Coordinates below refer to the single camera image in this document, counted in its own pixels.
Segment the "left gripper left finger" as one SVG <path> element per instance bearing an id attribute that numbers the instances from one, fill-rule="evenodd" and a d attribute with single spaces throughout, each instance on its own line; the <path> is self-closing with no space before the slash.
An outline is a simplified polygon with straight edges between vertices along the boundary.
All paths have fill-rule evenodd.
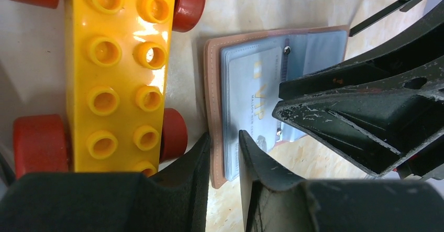
<path id="1" fill-rule="evenodd" d="M 1 200 L 1 231 L 204 231 L 211 138 L 157 174 L 30 173 Z"/>

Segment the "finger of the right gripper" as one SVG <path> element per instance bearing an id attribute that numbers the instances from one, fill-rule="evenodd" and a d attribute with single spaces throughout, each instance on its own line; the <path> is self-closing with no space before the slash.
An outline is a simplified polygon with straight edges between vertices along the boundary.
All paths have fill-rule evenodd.
<path id="1" fill-rule="evenodd" d="M 443 57 L 390 78 L 280 101 L 273 116 L 367 174 L 443 177 Z"/>
<path id="2" fill-rule="evenodd" d="M 425 76 L 443 87 L 443 2 L 389 41 L 352 59 L 280 84 L 279 98 L 366 84 L 397 75 Z"/>

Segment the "brown leather card holder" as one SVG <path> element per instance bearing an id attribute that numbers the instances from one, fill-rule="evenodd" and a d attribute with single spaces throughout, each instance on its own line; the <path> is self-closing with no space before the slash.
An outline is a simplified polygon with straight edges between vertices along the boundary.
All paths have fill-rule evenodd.
<path id="1" fill-rule="evenodd" d="M 218 37 L 206 42 L 204 48 L 204 88 L 211 151 L 211 183 L 215 189 L 227 181 L 225 152 L 225 51 L 254 46 L 282 47 L 281 82 L 300 78 L 343 61 L 348 41 L 346 25 L 321 28 L 281 29 Z M 281 121 L 279 145 L 293 142 L 304 133 Z"/>

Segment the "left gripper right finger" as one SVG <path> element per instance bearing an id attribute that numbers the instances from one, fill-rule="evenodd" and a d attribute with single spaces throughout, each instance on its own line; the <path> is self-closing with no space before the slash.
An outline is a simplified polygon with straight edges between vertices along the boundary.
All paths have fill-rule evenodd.
<path id="1" fill-rule="evenodd" d="M 443 198 L 418 180 L 305 179 L 239 132 L 245 231 L 443 231 Z"/>

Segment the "silver striped card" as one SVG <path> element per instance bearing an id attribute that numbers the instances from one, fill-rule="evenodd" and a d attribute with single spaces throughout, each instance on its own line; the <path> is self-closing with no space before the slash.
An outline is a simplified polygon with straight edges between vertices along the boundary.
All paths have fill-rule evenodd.
<path id="1" fill-rule="evenodd" d="M 280 140 L 281 124 L 272 112 L 279 100 L 282 47 L 231 48 L 225 55 L 225 177 L 233 181 L 239 175 L 240 130 L 265 152 Z"/>

